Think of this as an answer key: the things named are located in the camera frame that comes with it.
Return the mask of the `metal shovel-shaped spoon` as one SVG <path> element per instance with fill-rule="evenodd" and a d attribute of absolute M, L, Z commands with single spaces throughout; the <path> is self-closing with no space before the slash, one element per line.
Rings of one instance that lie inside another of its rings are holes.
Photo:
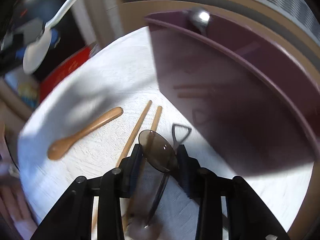
<path fill-rule="evenodd" d="M 182 124 L 172 124 L 171 135 L 173 140 L 173 149 L 176 152 L 178 147 L 185 142 L 192 132 L 192 128 Z"/>

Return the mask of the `white textured cloth mat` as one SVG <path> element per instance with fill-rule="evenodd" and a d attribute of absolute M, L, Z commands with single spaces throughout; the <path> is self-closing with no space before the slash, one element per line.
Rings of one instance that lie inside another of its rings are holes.
<path fill-rule="evenodd" d="M 59 83 L 33 112 L 20 132 L 18 161 L 23 191 L 36 223 L 40 224 L 78 176 L 102 176 L 114 168 L 139 116 L 153 104 L 141 130 L 151 128 L 157 106 L 162 106 L 157 132 L 172 143 L 172 123 L 191 125 L 185 142 L 188 154 L 218 176 L 237 174 L 203 137 L 210 111 L 202 98 L 177 98 L 187 103 L 178 110 L 159 91 L 148 27 L 127 34 L 89 59 Z M 114 107 L 122 116 L 78 141 L 58 161 L 47 157 L 49 145 L 69 136 Z M 311 179 L 313 163 L 287 171 L 244 176 L 249 185 L 289 233 Z M 162 239 L 194 239 L 198 206 L 170 178 L 156 212 L 163 224 Z"/>

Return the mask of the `steel spoon in holder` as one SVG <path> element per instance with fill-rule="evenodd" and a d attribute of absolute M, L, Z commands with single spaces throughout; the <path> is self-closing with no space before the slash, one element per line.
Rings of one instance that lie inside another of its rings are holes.
<path fill-rule="evenodd" d="M 203 36 L 207 36 L 207 27 L 210 23 L 210 13 L 207 10 L 202 7 L 191 8 L 188 11 L 188 18 Z"/>

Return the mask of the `maroon plastic utensil holder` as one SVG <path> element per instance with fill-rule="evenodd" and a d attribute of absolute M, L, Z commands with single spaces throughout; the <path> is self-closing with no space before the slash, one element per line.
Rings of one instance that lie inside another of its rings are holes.
<path fill-rule="evenodd" d="M 149 14 L 161 93 L 243 176 L 319 160 L 319 88 L 277 44 L 211 15 Z"/>

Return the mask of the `brown wooden spoon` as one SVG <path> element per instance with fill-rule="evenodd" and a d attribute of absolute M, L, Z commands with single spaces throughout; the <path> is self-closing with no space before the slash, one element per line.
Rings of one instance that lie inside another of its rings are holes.
<path fill-rule="evenodd" d="M 94 120 L 91 124 L 87 125 L 82 130 L 76 132 L 73 135 L 54 141 L 48 148 L 47 157 L 50 160 L 61 159 L 68 150 L 81 138 L 87 136 L 89 133 L 95 131 L 96 129 L 108 124 L 112 120 L 118 118 L 123 114 L 123 109 L 121 107 L 115 107 L 102 116 Z"/>

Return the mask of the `wooden chopstick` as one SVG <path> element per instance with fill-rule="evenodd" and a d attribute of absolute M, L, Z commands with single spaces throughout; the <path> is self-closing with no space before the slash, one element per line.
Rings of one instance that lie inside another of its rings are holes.
<path fill-rule="evenodd" d="M 151 132 L 148 133 L 148 136 L 147 136 L 147 143 L 146 143 L 146 150 L 149 151 L 151 146 L 152 146 L 152 143 L 153 143 L 153 139 L 154 139 L 154 133 L 157 131 L 157 127 L 158 127 L 158 124 L 159 124 L 159 120 L 161 118 L 161 114 L 162 114 L 162 109 L 163 107 L 162 106 L 158 106 L 157 107 L 157 111 L 156 111 L 156 114 L 155 114 L 155 117 L 153 119 L 153 122 L 152 122 L 152 125 L 151 125 Z M 123 229 L 124 229 L 124 232 L 127 231 L 127 226 L 129 224 L 129 220 L 133 214 L 132 212 L 132 209 L 133 209 L 133 204 L 135 202 L 135 198 L 136 198 L 137 194 L 135 193 L 133 195 L 133 197 L 131 197 L 129 199 L 129 202 L 128 202 L 128 205 L 127 205 L 127 211 L 126 213 L 122 216 L 122 223 L 123 223 Z"/>
<path fill-rule="evenodd" d="M 152 104 L 152 101 L 149 100 L 147 105 L 146 105 L 146 107 L 144 108 L 142 114 L 140 115 L 140 117 L 139 117 L 134 129 L 132 130 L 132 132 L 131 132 L 131 134 L 130 134 L 130 136 L 129 136 L 129 138 L 128 138 L 128 140 L 127 140 L 127 142 L 126 142 L 126 144 L 125 144 L 125 146 L 124 146 L 124 148 L 123 148 L 123 150 L 121 152 L 120 157 L 118 158 L 118 161 L 116 163 L 116 167 L 119 167 L 122 159 L 127 157 L 128 152 L 129 152 L 129 150 L 130 150 L 130 148 L 131 148 L 131 146 L 132 146 L 132 144 L 133 144 L 133 142 L 134 142 L 134 140 L 135 140 L 135 138 L 136 138 L 141 126 L 142 126 L 142 124 L 143 124 L 143 121 L 144 121 L 144 119 L 145 119 L 145 117 L 146 117 L 146 115 L 147 115 L 147 113 L 148 113 L 148 111 L 149 111 L 149 109 L 151 107 L 151 104 Z M 125 231 L 126 227 L 127 227 L 127 223 L 128 223 L 127 213 L 122 215 L 121 218 L 122 218 L 122 223 L 123 223 L 123 229 Z M 93 214 L 93 219 L 92 219 L 92 232 L 94 231 L 94 229 L 97 226 L 97 221 L 98 221 L 98 211 L 95 211 L 94 214 Z"/>

